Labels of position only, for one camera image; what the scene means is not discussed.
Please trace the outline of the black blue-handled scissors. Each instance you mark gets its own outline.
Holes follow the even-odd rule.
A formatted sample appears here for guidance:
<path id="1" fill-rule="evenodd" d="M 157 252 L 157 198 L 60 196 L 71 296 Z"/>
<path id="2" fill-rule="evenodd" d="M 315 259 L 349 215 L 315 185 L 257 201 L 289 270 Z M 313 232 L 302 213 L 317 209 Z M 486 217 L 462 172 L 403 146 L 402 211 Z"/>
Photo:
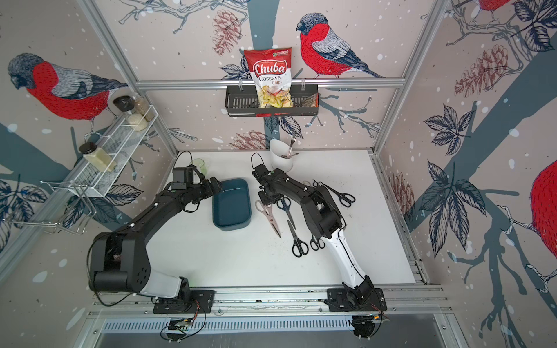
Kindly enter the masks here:
<path id="1" fill-rule="evenodd" d="M 292 205 L 292 201 L 290 200 L 290 198 L 288 197 L 282 197 L 277 203 L 276 203 L 277 207 L 280 210 L 283 210 L 286 214 L 287 214 L 287 218 L 288 221 L 290 222 L 290 224 L 292 225 L 292 227 L 295 229 L 296 225 L 294 222 L 294 219 L 292 217 L 292 214 L 290 213 L 290 207 Z"/>

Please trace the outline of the large black scissors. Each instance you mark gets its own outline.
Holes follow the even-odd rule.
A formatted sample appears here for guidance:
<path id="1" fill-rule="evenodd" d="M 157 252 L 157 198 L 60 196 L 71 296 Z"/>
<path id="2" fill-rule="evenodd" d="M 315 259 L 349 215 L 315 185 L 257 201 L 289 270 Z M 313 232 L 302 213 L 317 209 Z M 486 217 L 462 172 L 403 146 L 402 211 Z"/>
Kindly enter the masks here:
<path id="1" fill-rule="evenodd" d="M 309 246 L 302 241 L 297 233 L 296 233 L 296 229 L 293 226 L 292 222 L 290 220 L 287 221 L 291 235 L 293 237 L 293 246 L 292 246 L 292 253 L 296 258 L 301 258 L 302 256 L 305 256 L 309 253 Z"/>

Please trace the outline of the teal plastic storage box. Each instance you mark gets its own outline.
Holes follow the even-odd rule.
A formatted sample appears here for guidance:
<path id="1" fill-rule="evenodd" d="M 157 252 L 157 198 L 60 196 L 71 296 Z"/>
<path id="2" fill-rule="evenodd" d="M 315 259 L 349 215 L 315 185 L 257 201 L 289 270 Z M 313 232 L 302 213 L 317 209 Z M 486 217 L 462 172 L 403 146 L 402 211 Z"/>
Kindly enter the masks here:
<path id="1" fill-rule="evenodd" d="M 222 182 L 221 191 L 213 197 L 213 224 L 222 231 L 247 227 L 252 208 L 248 183 L 243 178 Z"/>

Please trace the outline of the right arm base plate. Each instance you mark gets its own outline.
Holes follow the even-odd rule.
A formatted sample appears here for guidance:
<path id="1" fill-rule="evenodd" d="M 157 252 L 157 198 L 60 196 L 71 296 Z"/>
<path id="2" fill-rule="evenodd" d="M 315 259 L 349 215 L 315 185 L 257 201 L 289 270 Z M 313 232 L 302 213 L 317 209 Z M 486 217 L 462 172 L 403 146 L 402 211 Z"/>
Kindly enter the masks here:
<path id="1" fill-rule="evenodd" d="M 352 294 L 341 288 L 327 289 L 323 301 L 331 312 L 386 312 L 387 303 L 380 288 L 373 288 L 364 296 Z"/>

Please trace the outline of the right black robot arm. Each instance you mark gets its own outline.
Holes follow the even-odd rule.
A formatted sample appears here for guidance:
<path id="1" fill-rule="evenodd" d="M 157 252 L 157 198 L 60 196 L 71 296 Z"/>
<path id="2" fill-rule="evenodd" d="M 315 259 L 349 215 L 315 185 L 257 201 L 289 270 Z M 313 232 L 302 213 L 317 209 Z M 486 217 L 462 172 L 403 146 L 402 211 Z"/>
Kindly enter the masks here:
<path id="1" fill-rule="evenodd" d="M 366 275 L 345 238 L 345 219 L 329 191 L 308 186 L 290 178 L 280 169 L 269 170 L 264 164 L 253 168 L 252 175 L 260 184 L 263 204 L 276 204 L 283 198 L 299 204 L 310 233 L 322 241 L 332 255 L 347 298 L 357 307 L 377 295 L 377 288 Z"/>

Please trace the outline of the pink kitchen scissors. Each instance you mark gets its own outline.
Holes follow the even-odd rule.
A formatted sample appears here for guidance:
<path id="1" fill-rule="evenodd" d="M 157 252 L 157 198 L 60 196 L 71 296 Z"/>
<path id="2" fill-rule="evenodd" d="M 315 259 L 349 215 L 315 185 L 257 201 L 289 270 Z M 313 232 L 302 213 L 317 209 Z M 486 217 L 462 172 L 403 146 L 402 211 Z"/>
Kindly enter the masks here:
<path id="1" fill-rule="evenodd" d="M 276 222 L 276 219 L 275 219 L 274 214 L 272 212 L 272 207 L 273 206 L 271 204 L 263 204 L 260 200 L 257 200 L 255 202 L 255 208 L 257 209 L 257 211 L 264 214 L 268 223 L 271 225 L 274 233 L 278 236 L 278 238 L 281 238 L 281 232 L 279 230 L 279 225 Z"/>

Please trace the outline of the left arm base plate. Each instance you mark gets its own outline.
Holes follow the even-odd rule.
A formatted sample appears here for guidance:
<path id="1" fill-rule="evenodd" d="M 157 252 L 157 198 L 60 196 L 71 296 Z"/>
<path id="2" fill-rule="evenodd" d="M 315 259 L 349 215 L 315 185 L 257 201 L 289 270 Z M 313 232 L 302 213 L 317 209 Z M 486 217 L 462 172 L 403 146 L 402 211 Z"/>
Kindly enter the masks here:
<path id="1" fill-rule="evenodd" d="M 155 315 L 209 314 L 215 295 L 215 290 L 190 289 L 172 299 L 158 298 L 155 300 L 153 313 Z"/>

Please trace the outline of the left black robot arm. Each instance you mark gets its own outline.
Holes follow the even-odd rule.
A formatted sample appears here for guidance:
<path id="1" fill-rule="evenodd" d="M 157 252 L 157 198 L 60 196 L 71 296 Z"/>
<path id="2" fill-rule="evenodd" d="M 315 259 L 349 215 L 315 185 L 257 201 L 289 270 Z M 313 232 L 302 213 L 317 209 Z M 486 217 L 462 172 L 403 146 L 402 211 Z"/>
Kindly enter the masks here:
<path id="1" fill-rule="evenodd" d="M 153 270 L 147 245 L 188 204 L 215 196 L 222 183 L 212 177 L 196 184 L 167 184 L 153 203 L 132 222 L 97 235 L 88 251 L 88 285 L 95 293 L 125 292 L 146 297 L 177 298 L 183 278 Z"/>

